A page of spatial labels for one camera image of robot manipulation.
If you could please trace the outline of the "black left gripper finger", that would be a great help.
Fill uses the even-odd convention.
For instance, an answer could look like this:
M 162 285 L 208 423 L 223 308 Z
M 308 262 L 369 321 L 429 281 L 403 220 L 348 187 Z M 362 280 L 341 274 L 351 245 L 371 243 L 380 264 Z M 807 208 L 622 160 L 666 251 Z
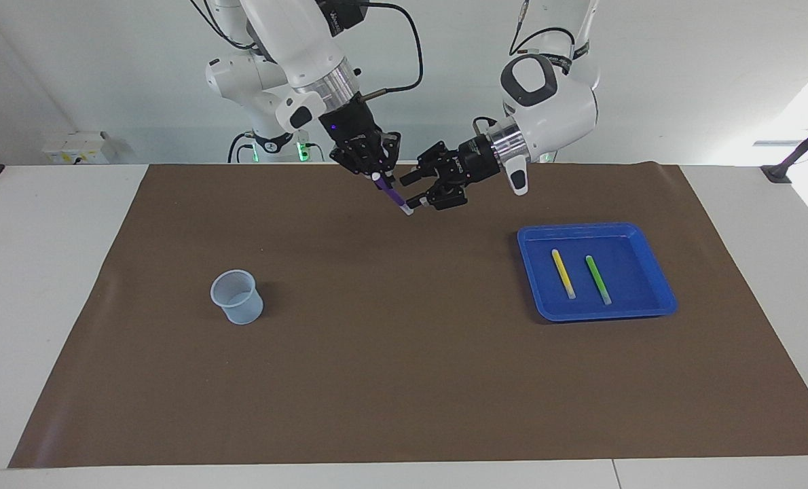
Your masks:
M 457 206 L 467 204 L 466 197 L 467 179 L 452 179 L 435 181 L 425 192 L 419 193 L 413 198 L 407 199 L 406 205 L 411 209 L 422 206 L 435 208 L 436 211 L 443 211 Z
M 460 187 L 459 151 L 448 148 L 443 141 L 426 149 L 417 157 L 416 162 L 410 173 L 400 176 L 402 186 L 430 181 L 432 188 Z

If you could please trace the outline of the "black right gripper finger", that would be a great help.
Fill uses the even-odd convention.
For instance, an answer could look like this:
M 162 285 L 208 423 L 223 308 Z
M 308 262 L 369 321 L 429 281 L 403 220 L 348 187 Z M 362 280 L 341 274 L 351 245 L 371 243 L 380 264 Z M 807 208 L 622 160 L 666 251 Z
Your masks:
M 398 131 L 380 133 L 377 149 L 377 163 L 374 170 L 386 179 L 394 179 L 395 166 L 400 158 L 401 133 Z
M 380 172 L 380 135 L 330 135 L 335 143 L 330 158 L 354 175 Z

